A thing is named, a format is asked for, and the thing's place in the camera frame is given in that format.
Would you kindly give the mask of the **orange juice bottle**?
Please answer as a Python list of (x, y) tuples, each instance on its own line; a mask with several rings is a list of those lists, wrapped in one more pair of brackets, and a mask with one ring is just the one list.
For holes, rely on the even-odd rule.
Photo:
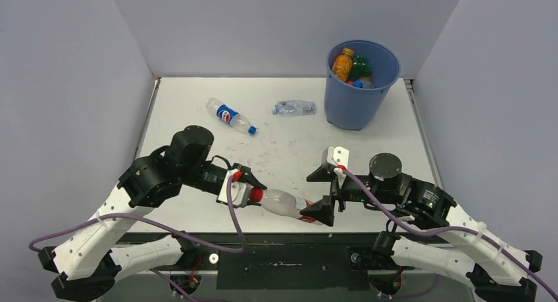
[(344, 47), (332, 65), (332, 73), (339, 80), (346, 82), (353, 66), (354, 51)]

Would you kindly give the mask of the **crushed clear water bottle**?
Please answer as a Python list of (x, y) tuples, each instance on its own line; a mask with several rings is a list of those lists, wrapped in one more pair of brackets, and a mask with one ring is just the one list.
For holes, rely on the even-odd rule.
[(278, 101), (272, 106), (272, 114), (280, 116), (307, 116), (317, 113), (317, 106), (312, 101), (286, 100)]

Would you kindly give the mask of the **clear bottle red label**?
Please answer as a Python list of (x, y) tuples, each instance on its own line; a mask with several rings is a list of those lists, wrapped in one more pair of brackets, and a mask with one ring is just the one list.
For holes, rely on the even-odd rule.
[(286, 191), (280, 189), (253, 188), (249, 200), (260, 204), (265, 210), (278, 216), (290, 217), (309, 224), (321, 225), (316, 219), (300, 214), (300, 211), (312, 205), (312, 202), (294, 196)]

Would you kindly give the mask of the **Pepsi bottle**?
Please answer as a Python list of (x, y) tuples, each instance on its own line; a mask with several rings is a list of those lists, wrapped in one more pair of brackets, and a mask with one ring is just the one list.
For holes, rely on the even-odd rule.
[(363, 88), (363, 82), (360, 80), (356, 80), (352, 83), (352, 86), (355, 88)]
[(211, 116), (218, 118), (221, 122), (227, 124), (229, 127), (235, 129), (235, 131), (239, 133), (252, 136), (255, 135), (257, 132), (257, 128), (249, 121), (246, 116), (230, 108), (221, 100), (218, 100), (216, 98), (209, 98), (206, 103), (206, 108)]

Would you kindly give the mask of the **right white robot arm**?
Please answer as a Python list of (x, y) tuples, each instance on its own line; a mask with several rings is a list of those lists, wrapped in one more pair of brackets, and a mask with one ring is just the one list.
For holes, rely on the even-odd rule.
[(405, 174), (396, 155), (373, 156), (366, 175), (347, 170), (348, 155), (342, 147), (323, 153), (307, 181), (327, 182), (330, 191), (302, 214), (332, 226), (336, 211), (358, 202), (386, 215), (393, 227), (378, 234), (370, 257), (353, 255), (357, 266), (426, 270), (466, 285), (484, 301), (535, 300), (542, 265), (537, 251), (496, 237), (442, 188)]

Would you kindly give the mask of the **green plastic bottle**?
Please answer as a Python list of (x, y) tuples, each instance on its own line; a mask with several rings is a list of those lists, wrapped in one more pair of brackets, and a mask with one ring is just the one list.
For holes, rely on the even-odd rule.
[(372, 70), (368, 65), (368, 60), (363, 56), (355, 55), (353, 57), (353, 65), (349, 71), (347, 81), (354, 82), (360, 78), (367, 78), (368, 80), (371, 80), (371, 77)]

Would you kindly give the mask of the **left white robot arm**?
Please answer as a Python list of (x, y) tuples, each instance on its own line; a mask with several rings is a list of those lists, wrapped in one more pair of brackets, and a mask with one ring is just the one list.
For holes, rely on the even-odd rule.
[(199, 248), (204, 241), (175, 229), (149, 243), (128, 247), (116, 243), (183, 186), (211, 193), (230, 209), (248, 204), (251, 191), (262, 188), (262, 183), (242, 164), (214, 165), (208, 157), (213, 142), (213, 134), (201, 126), (175, 133), (169, 145), (136, 159), (88, 222), (70, 229), (68, 240), (40, 249), (43, 268), (57, 274), (51, 284), (55, 295), (67, 301), (93, 301), (133, 274), (160, 266), (185, 270), (201, 264)]

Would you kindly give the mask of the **blue plastic bin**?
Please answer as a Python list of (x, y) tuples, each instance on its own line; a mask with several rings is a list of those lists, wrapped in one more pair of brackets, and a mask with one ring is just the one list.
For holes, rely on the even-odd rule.
[[(353, 87), (339, 78), (332, 67), (344, 48), (364, 57), (371, 69), (372, 88)], [(355, 39), (335, 45), (326, 57), (324, 111), (329, 123), (344, 130), (362, 130), (378, 112), (390, 88), (401, 74), (401, 64), (387, 47), (373, 41)]]

